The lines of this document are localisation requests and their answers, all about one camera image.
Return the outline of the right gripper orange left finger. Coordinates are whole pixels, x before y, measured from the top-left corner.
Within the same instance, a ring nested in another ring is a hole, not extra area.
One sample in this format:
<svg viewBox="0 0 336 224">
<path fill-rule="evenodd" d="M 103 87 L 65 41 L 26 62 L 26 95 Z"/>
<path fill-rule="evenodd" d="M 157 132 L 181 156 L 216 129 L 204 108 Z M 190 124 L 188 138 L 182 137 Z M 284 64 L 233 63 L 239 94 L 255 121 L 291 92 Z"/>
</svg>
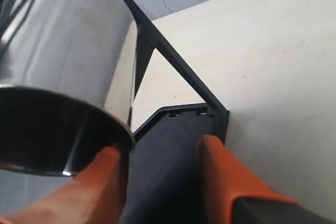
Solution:
<svg viewBox="0 0 336 224">
<path fill-rule="evenodd" d="M 5 223 L 119 223 L 125 200 L 121 153 L 105 147 L 67 184 L 5 216 Z"/>
</svg>

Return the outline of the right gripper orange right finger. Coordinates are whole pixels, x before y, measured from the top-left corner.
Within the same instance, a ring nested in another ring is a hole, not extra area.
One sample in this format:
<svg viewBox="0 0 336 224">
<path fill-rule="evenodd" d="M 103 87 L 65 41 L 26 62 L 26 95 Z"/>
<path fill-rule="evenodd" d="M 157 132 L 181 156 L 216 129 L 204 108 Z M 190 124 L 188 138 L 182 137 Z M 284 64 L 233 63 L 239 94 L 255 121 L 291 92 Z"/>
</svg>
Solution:
<svg viewBox="0 0 336 224">
<path fill-rule="evenodd" d="M 232 223 L 234 202 L 240 198 L 298 204 L 297 200 L 272 190 L 216 136 L 204 135 L 197 144 L 195 156 L 202 173 L 210 223 Z"/>
</svg>

